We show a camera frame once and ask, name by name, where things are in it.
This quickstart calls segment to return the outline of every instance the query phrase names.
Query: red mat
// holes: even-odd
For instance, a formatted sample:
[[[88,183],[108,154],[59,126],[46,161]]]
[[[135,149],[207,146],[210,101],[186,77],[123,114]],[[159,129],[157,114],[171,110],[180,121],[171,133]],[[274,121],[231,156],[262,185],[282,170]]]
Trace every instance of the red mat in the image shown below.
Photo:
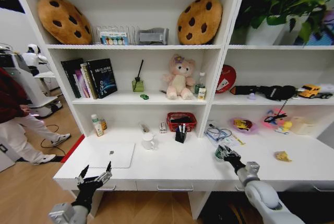
[[[80,138],[77,140],[77,142],[75,142],[75,144],[72,146],[72,148],[70,149],[70,151],[68,151],[68,153],[61,160],[61,163],[65,163],[66,162],[66,160],[73,154],[74,150],[77,149],[77,147],[83,141],[84,138],[85,138],[84,135],[80,136]]]

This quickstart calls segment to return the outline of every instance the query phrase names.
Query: white mug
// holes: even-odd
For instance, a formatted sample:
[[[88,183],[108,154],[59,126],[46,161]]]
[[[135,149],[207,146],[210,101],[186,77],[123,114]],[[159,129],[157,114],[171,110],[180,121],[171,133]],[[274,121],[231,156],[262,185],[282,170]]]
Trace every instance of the white mug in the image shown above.
[[[144,133],[142,136],[142,146],[146,149],[146,150],[152,150],[155,148],[155,143],[154,143],[154,135],[151,133]]]

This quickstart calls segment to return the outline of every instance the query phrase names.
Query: white flower pot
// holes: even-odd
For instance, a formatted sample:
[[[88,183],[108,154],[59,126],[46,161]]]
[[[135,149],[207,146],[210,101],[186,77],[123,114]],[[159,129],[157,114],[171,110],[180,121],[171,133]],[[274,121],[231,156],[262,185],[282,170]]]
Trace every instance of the white flower pot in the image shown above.
[[[284,26],[285,24],[270,26],[265,19],[257,29],[249,27],[246,45],[274,45]]]
[[[295,18],[296,24],[292,31],[290,32],[290,19]],[[287,22],[284,25],[283,30],[280,35],[275,40],[274,45],[293,45],[296,38],[298,37],[299,31],[302,28],[302,23],[304,23],[308,18],[308,15],[304,15],[301,17],[298,16],[287,16]]]

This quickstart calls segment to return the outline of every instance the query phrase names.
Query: plush toy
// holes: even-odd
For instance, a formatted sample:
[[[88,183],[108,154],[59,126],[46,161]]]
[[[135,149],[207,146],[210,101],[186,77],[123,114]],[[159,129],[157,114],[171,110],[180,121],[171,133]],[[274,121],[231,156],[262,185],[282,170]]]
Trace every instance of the plush toy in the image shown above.
[[[210,43],[219,28],[222,13],[219,0],[195,0],[178,18],[178,40],[184,45]]]
[[[183,57],[174,54],[169,61],[170,74],[163,77],[166,82],[169,82],[167,98],[174,100],[178,95],[184,100],[193,98],[190,89],[195,84],[195,80],[191,77],[194,70],[194,60],[185,60]]]
[[[39,0],[38,16],[43,27],[63,44],[89,44],[90,25],[85,16],[67,0]]]

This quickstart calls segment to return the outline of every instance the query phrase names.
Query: toy truck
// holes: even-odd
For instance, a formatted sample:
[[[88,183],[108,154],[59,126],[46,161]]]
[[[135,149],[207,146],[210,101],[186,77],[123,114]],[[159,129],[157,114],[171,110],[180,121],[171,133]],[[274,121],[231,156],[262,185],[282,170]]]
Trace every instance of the toy truck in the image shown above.
[[[334,85],[326,84],[321,86],[307,84],[302,87],[304,91],[298,93],[300,97],[303,98],[321,98],[321,99],[329,99],[333,96],[334,93]]]

